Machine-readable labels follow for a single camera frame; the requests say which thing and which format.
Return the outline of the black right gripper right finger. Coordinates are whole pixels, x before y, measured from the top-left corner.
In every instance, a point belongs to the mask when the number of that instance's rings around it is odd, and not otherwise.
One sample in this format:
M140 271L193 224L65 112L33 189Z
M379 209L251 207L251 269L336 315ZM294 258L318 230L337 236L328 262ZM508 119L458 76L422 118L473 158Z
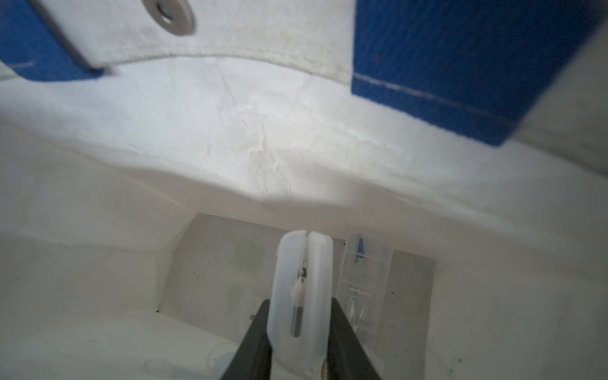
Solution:
M326 362L328 379L381 379L336 299L331 303Z

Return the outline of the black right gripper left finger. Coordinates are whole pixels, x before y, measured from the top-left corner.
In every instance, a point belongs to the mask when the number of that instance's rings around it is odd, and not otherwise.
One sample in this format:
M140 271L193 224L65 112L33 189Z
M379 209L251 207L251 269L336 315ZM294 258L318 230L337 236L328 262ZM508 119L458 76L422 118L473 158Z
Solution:
M264 300L221 380L271 378L272 347L267 336L269 309L270 301Z

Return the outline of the white label compass case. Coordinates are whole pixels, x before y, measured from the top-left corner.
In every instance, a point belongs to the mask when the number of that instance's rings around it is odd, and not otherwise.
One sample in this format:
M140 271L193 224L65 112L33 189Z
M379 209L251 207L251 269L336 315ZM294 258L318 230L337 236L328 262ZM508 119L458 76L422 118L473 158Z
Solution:
M329 342L333 241L291 231L277 248L266 333L274 360L294 372L320 367Z

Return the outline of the clear compass case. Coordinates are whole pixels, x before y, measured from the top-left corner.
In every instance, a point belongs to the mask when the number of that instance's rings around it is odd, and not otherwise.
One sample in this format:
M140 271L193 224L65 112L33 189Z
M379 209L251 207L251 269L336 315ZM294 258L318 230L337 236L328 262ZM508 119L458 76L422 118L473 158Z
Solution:
M392 242L352 233L345 242L336 300L361 344L374 345L394 253Z

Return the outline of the white Doraemon canvas bag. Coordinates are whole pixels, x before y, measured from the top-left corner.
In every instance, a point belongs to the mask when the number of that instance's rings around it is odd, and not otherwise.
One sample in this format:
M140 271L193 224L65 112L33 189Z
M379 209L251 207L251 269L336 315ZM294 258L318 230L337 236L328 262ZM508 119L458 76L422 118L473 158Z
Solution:
M2 378L218 378L292 230L383 378L605 379L606 2L2 2Z

